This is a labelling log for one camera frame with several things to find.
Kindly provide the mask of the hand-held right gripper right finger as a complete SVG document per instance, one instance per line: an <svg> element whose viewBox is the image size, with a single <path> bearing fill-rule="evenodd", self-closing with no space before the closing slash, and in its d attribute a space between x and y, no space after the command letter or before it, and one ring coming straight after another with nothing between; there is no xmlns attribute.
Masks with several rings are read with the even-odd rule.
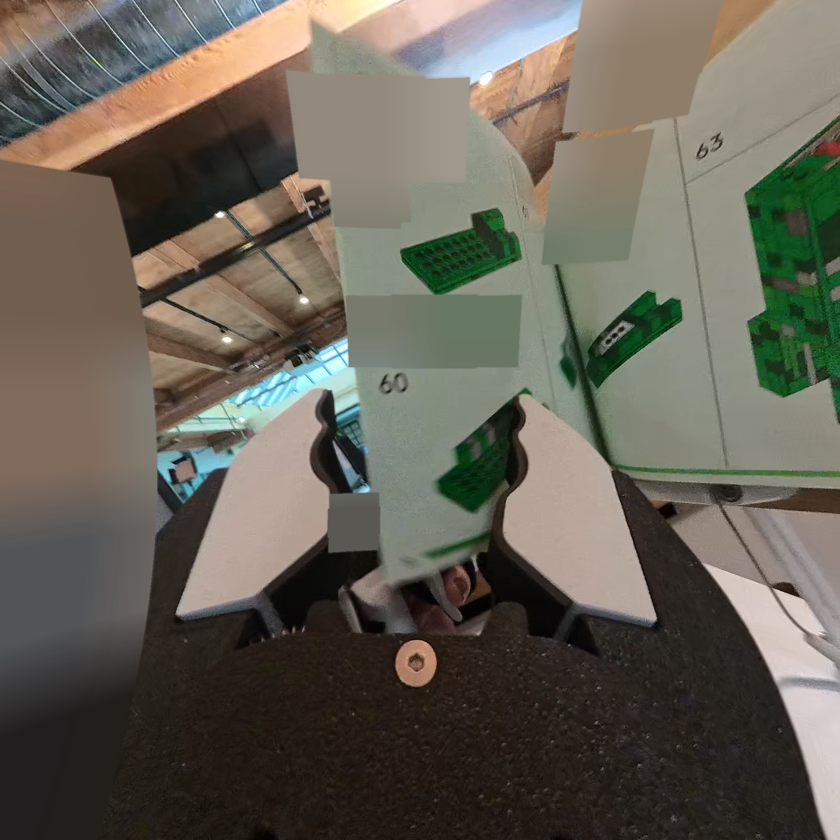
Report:
<svg viewBox="0 0 840 840"><path fill-rule="evenodd" d="M559 606L551 637L567 641L584 618L655 627L610 466L532 395L511 407L511 473L494 513L493 547Z"/></svg>

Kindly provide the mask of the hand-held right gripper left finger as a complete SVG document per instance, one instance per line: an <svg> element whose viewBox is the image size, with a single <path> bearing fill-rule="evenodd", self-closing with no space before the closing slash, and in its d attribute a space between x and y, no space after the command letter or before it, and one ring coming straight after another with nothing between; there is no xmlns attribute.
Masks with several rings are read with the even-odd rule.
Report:
<svg viewBox="0 0 840 840"><path fill-rule="evenodd" d="M333 394L313 388L254 436L227 469L175 616L256 612L287 628L270 594L325 549L340 491Z"/></svg>

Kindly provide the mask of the green brick instruction booklet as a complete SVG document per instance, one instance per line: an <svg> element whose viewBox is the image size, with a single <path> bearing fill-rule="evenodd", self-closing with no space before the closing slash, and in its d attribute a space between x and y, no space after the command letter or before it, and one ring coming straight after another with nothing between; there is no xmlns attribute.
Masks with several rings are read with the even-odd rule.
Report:
<svg viewBox="0 0 840 840"><path fill-rule="evenodd" d="M468 116L466 179L412 185L399 227L335 228L380 555L461 558L494 489L469 447L529 393L638 480L838 487L838 55L774 9L700 75L701 120L647 147L624 260L550 266L521 156Z"/></svg>

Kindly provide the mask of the grey-topped desk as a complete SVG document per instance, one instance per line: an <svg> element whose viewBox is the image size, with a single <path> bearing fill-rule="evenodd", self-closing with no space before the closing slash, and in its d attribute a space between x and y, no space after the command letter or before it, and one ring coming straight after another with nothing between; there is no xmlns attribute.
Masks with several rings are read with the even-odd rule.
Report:
<svg viewBox="0 0 840 840"><path fill-rule="evenodd" d="M668 523L677 535L676 527ZM838 668L762 597L762 588L713 570L680 535L726 598L707 606L712 665L700 678L724 736L720 780L741 779L750 803L738 813L740 838L838 838Z"/></svg>

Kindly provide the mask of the person's left hand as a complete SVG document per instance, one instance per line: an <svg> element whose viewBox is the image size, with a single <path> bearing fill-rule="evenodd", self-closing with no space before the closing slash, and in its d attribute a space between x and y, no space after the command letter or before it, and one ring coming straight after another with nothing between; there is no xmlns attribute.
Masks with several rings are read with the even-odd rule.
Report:
<svg viewBox="0 0 840 840"><path fill-rule="evenodd" d="M450 567L440 573L443 594L435 594L427 581L415 581L401 589L402 598L421 635L456 634L465 618L456 621L445 609L446 605L463 615L465 605L473 596L477 572L465 563Z"/></svg>

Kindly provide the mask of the white booklet stand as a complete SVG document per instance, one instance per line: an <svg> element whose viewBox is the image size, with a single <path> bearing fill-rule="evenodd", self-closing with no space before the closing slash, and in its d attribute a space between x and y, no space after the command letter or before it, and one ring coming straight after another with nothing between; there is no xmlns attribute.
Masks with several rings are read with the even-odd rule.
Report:
<svg viewBox="0 0 840 840"><path fill-rule="evenodd" d="M839 664L838 490L640 480L671 524L720 577L762 588L762 597L812 650Z"/></svg>

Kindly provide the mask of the black ceiling light track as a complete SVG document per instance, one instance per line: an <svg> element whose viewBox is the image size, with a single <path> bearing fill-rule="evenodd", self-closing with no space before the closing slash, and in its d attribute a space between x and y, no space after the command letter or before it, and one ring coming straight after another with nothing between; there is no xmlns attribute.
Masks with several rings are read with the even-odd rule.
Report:
<svg viewBox="0 0 840 840"><path fill-rule="evenodd" d="M142 290L140 292L142 309L146 309L157 302L168 300L172 294L192 287L209 277L220 277L223 270L235 266L251 256L262 255L273 259L268 253L269 246L279 243L331 216L330 200L320 185L303 193L302 198L303 211L298 215L268 228L255 237L247 238L245 242L228 248L221 254L200 262L195 267L184 269L181 273L164 280L156 287Z"/></svg>

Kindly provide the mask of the silver spiral air duct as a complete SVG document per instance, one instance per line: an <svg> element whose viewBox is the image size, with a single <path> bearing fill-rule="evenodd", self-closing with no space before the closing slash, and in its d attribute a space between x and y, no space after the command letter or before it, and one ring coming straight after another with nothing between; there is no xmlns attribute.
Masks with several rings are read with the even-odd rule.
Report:
<svg viewBox="0 0 840 840"><path fill-rule="evenodd" d="M281 1L2 2L2 146L280 5Z"/></svg>

